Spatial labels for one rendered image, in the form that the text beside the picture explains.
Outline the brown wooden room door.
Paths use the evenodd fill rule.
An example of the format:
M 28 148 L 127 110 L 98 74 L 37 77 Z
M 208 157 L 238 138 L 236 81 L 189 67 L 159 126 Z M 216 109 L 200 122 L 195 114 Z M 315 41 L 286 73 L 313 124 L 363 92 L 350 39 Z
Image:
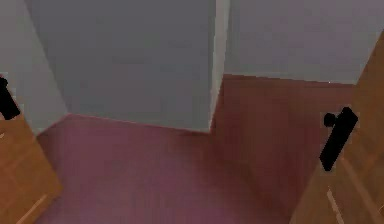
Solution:
M 0 224 L 34 224 L 61 192 L 25 118 L 0 120 Z
M 289 224 L 384 224 L 384 30 L 346 107 L 358 121 L 331 171 L 318 159 Z

